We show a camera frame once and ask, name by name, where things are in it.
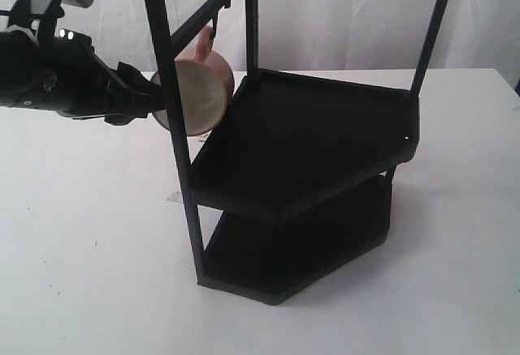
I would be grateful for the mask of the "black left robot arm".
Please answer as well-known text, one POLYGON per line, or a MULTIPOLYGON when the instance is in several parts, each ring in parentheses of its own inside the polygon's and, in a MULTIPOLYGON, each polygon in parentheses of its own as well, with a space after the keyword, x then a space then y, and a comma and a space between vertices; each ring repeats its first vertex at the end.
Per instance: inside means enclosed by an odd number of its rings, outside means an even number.
POLYGON ((159 84, 135 67, 107 66, 91 37, 58 30, 61 0, 16 0, 1 32, 1 105, 124 126, 165 109, 159 84))

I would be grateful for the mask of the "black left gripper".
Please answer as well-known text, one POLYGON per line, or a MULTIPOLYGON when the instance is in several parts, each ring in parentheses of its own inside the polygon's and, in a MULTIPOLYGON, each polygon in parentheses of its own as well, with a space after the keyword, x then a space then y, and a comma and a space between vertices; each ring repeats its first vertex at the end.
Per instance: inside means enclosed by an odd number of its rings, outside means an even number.
POLYGON ((128 124, 166 109, 155 83, 123 62, 117 66, 118 79, 95 54, 92 38, 82 33, 61 32, 39 42, 32 61, 25 107, 71 119, 102 118, 110 124, 128 124))

